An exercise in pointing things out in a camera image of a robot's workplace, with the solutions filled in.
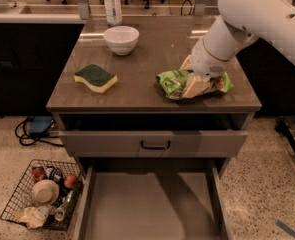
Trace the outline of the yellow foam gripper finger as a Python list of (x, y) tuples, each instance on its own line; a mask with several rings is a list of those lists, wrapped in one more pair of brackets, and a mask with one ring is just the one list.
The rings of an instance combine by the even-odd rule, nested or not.
[(191, 71), (192, 70), (192, 63), (191, 63), (191, 56), (188, 55), (184, 62), (182, 63), (181, 67), (180, 67), (181, 70), (189, 70)]
[(193, 98), (202, 94), (210, 87), (209, 77), (200, 76), (198, 74), (189, 74), (186, 80), (186, 86), (183, 90), (183, 98)]

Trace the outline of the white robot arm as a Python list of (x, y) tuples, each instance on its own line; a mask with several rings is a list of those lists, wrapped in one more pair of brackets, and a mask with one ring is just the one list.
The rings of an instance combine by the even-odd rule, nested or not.
[(182, 96), (206, 93), (242, 49), (262, 38), (295, 65), (295, 7), (292, 0), (218, 0), (219, 16), (194, 45)]

